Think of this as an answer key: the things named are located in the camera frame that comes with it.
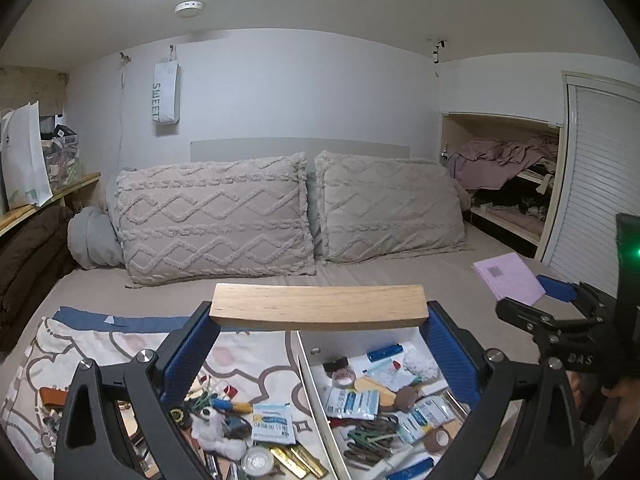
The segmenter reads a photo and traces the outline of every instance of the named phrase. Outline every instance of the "medicine packet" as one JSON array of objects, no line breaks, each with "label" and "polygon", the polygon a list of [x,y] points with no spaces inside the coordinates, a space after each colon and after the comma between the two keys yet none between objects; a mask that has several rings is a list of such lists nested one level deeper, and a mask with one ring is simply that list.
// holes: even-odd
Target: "medicine packet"
[{"label": "medicine packet", "polygon": [[365,370],[364,374],[397,393],[404,386],[413,383],[418,377],[404,368],[396,368],[393,359],[387,359],[373,368]]},{"label": "medicine packet", "polygon": [[380,393],[375,390],[354,392],[325,386],[322,391],[324,414],[328,417],[374,420],[379,403]]},{"label": "medicine packet", "polygon": [[252,440],[295,444],[291,409],[284,404],[254,404]]},{"label": "medicine packet", "polygon": [[409,413],[397,413],[398,434],[406,444],[413,444],[434,428],[452,421],[456,415],[442,396],[419,400]]}]

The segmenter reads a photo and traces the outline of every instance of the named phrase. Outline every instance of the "barcode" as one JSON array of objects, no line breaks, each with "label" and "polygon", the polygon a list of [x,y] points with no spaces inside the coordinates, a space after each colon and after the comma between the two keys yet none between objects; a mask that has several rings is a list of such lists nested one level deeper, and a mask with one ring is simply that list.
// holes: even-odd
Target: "barcode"
[{"label": "barcode", "polygon": [[498,276],[502,275],[502,271],[500,270],[500,267],[498,267],[498,266],[489,267],[487,270],[491,273],[491,275],[494,278],[497,278]]}]

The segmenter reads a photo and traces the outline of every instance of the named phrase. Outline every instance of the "louvered door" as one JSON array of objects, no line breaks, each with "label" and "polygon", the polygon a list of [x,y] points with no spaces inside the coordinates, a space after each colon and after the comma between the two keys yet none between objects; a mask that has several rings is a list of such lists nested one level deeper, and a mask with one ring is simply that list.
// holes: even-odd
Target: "louvered door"
[{"label": "louvered door", "polygon": [[543,262],[565,279],[618,290],[615,215],[640,215],[640,89],[567,76],[568,150]]}]

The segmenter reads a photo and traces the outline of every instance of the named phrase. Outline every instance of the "pink paper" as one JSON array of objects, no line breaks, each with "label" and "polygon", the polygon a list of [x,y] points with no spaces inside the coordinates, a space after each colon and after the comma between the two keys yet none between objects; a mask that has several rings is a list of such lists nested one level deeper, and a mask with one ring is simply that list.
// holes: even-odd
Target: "pink paper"
[{"label": "pink paper", "polygon": [[474,270],[489,286],[496,300],[511,298],[533,306],[545,295],[545,289],[516,253],[476,262]]}]

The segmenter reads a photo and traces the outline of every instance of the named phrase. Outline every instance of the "ceiling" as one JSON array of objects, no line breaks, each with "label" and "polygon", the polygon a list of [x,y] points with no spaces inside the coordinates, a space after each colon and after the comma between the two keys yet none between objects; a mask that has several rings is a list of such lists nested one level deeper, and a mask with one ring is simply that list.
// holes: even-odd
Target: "ceiling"
[{"label": "ceiling", "polygon": [[137,44],[204,30],[302,28],[336,32],[441,60],[506,52],[576,52],[640,64],[602,0],[33,0],[0,62],[68,71]]}]

